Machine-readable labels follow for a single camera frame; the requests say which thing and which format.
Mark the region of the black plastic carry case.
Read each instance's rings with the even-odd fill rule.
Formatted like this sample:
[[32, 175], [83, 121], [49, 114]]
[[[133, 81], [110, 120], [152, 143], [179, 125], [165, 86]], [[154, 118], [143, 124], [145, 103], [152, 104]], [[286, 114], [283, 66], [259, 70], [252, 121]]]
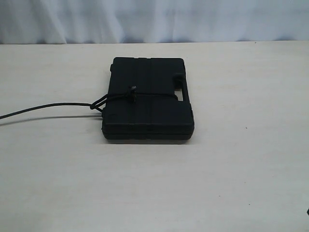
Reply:
[[194, 115], [182, 58], [115, 57], [102, 132], [108, 140], [189, 140]]

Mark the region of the white backdrop curtain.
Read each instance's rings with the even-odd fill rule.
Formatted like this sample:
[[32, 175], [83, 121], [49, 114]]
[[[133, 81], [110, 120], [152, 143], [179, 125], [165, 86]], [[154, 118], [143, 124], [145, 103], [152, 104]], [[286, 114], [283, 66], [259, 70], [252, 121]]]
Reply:
[[308, 40], [306, 0], [3, 0], [2, 44]]

